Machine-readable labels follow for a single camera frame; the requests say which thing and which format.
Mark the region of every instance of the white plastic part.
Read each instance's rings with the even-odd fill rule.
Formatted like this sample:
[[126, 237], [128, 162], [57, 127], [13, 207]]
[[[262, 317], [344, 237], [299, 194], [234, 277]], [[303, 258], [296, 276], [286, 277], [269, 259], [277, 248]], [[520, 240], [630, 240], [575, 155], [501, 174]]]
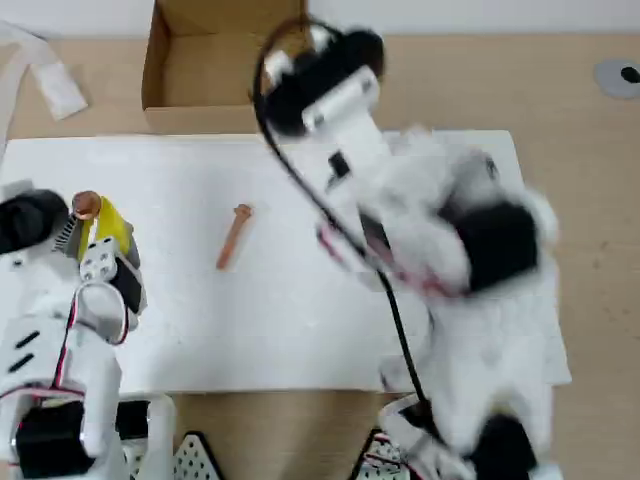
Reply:
[[80, 278], [85, 282], [91, 280], [110, 282], [113, 280], [118, 273], [116, 254], [119, 248], [114, 237], [106, 237], [90, 243], [80, 262]]
[[325, 128], [338, 130], [341, 127], [340, 120], [351, 121], [352, 117], [358, 116], [358, 112], [369, 111], [378, 101], [379, 95], [380, 85], [375, 73], [367, 66], [361, 67], [321, 99], [305, 108], [302, 121], [311, 134]]
[[543, 463], [535, 470], [529, 472], [530, 480], [563, 480], [562, 470], [553, 463]]
[[51, 385], [65, 327], [66, 317], [48, 316], [27, 316], [9, 325], [0, 343], [0, 395], [27, 384]]
[[66, 348], [61, 387], [84, 392], [81, 440], [87, 454], [98, 457], [115, 429], [122, 373], [113, 347], [82, 325], [69, 331]]
[[197, 435], [186, 435], [173, 460], [175, 480], [220, 480]]
[[331, 33], [325, 28], [317, 25], [312, 25], [311, 28], [311, 40], [313, 40], [313, 48], [316, 52], [321, 52], [329, 43], [331, 39]]
[[284, 73], [293, 71], [293, 63], [283, 50], [273, 52], [264, 62], [264, 69], [271, 79], [271, 83], [276, 85]]
[[147, 409], [147, 425], [147, 452], [140, 463], [137, 479], [173, 479], [176, 408], [170, 397], [158, 395], [151, 398]]
[[78, 322], [90, 327], [105, 341], [119, 344], [127, 335], [127, 307], [113, 285], [92, 280], [76, 292]]

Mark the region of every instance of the white cloth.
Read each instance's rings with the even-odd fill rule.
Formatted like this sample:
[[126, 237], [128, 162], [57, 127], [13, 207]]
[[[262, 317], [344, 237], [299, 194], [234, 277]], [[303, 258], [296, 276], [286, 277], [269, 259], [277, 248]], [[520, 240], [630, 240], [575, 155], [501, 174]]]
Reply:
[[87, 107], [80, 89], [47, 42], [0, 20], [0, 47], [12, 43], [17, 43], [20, 49], [0, 72], [0, 163], [20, 82], [29, 65], [55, 120]]

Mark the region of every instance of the white paper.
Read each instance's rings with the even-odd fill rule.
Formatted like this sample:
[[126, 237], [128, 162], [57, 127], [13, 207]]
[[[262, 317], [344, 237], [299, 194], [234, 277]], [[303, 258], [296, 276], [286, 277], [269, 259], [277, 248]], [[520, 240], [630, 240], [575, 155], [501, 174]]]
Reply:
[[[505, 179], [521, 181], [508, 132], [446, 135], [485, 149]], [[324, 189], [332, 149], [307, 142], [288, 152]], [[258, 137], [14, 140], [0, 181], [22, 178], [67, 201], [96, 190], [135, 227], [149, 307], [117, 349], [123, 393], [381, 390], [381, 359], [400, 352], [386, 297], [318, 247], [317, 211]], [[239, 203], [255, 215], [220, 273], [216, 258]], [[3, 302], [10, 282], [0, 258]], [[408, 292], [398, 301], [417, 347], [426, 309]]]

